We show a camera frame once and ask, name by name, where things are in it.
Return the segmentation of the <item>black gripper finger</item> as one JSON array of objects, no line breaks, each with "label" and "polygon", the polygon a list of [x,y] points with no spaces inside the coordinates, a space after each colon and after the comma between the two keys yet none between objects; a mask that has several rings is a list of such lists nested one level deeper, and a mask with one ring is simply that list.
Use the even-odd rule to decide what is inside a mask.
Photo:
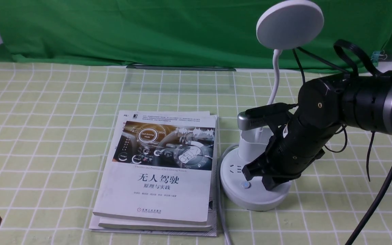
[{"label": "black gripper finger", "polygon": [[242,173],[247,181],[254,177],[263,177],[263,161],[254,160],[242,168]]}]

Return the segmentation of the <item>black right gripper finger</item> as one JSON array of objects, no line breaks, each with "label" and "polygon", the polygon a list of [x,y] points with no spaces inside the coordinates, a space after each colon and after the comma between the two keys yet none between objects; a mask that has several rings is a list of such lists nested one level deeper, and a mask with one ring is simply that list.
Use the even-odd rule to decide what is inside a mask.
[{"label": "black right gripper finger", "polygon": [[272,191],[272,189],[285,183],[285,178],[283,177],[273,177],[273,176],[263,176],[263,186],[266,191]]}]

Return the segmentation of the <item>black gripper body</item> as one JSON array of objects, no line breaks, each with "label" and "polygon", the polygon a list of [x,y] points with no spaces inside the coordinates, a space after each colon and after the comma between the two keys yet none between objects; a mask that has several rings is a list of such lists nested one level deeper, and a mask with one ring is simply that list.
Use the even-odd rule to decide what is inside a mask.
[{"label": "black gripper body", "polygon": [[296,179],[315,160],[324,145],[342,127],[340,122],[320,129],[297,110],[286,124],[286,136],[280,135],[274,146],[261,155],[257,176]]}]

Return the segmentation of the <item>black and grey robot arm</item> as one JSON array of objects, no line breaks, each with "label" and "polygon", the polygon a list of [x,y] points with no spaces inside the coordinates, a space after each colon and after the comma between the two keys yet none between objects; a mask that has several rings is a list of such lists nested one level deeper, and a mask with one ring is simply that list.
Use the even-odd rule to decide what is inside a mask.
[{"label": "black and grey robot arm", "polygon": [[342,74],[305,82],[296,104],[274,103],[238,115],[242,131],[268,126],[264,152],[246,164],[247,181],[262,177],[266,190],[295,180],[324,154],[343,125],[392,135],[392,71],[381,76]]}]

